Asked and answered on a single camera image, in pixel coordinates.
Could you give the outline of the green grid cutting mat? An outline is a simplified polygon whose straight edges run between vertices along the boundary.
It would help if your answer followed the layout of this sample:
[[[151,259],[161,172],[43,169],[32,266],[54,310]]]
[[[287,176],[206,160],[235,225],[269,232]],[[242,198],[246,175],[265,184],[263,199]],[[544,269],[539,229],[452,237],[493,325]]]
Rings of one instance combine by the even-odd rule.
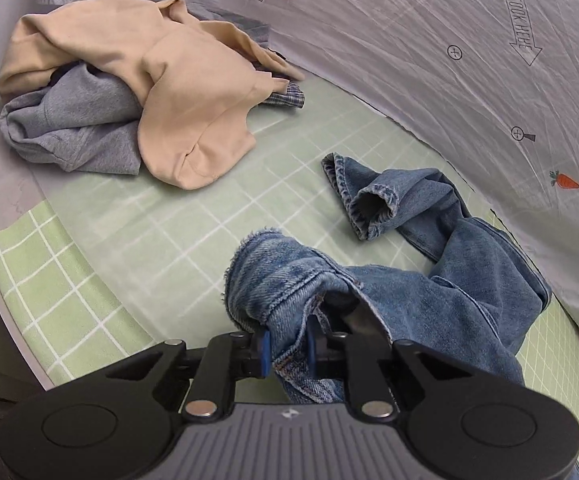
[[[453,169],[425,144],[320,78],[298,112],[258,107],[257,144],[194,192],[137,177],[34,168],[44,200],[0,231],[0,292],[51,385],[168,338],[230,330],[224,272],[244,237],[276,228],[345,266],[425,272],[399,234],[358,240],[321,168],[329,153],[374,170]]]

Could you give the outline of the blue plaid shirt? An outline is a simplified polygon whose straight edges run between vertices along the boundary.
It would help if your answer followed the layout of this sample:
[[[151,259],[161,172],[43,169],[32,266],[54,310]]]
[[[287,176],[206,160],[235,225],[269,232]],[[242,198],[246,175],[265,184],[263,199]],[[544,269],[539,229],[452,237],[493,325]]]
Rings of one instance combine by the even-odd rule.
[[[269,76],[273,89],[262,103],[271,106],[303,108],[306,96],[299,82],[305,79],[296,67],[278,52],[269,49],[271,27],[242,15],[228,13],[224,20],[201,22],[204,32],[219,40],[253,66],[258,75]]]

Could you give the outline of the blue denim jeans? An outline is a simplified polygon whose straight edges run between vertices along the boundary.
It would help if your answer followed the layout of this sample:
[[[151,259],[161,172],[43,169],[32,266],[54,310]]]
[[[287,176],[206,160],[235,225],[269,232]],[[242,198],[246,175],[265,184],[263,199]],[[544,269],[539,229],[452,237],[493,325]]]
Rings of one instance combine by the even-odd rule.
[[[551,290],[510,237],[472,216],[435,168],[376,172],[335,153],[321,166],[360,240],[398,232],[431,270],[343,266],[276,230],[247,236],[227,270],[224,303],[242,330],[270,330],[271,364],[291,400],[343,397],[340,382],[310,374],[310,315],[323,327],[344,318],[382,341],[409,339],[522,382],[517,352]]]

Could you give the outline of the beige sweatshirt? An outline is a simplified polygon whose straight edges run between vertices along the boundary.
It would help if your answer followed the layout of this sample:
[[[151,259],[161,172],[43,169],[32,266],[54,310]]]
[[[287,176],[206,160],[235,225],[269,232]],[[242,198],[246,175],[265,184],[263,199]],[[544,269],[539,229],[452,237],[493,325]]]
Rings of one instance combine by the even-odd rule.
[[[37,90],[69,62],[91,64],[138,98],[148,171],[183,190],[204,188],[254,148],[247,115],[273,82],[201,22],[184,0],[82,0],[27,14],[5,51],[0,96]]]

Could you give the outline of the grey sweatshirt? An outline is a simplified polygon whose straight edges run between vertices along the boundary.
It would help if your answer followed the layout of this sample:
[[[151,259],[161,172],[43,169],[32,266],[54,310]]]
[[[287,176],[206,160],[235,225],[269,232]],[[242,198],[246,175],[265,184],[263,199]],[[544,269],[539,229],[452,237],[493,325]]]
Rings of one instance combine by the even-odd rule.
[[[142,106],[118,77],[75,62],[47,86],[4,104],[0,130],[22,159],[66,172],[135,176]]]

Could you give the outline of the grey printed backdrop sheet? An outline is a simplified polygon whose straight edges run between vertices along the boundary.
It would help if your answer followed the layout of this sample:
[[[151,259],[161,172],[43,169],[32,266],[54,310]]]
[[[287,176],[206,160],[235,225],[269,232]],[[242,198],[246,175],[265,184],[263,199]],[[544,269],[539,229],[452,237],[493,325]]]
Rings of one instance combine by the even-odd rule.
[[[579,0],[186,1],[269,24],[291,62],[439,151],[579,325]]]

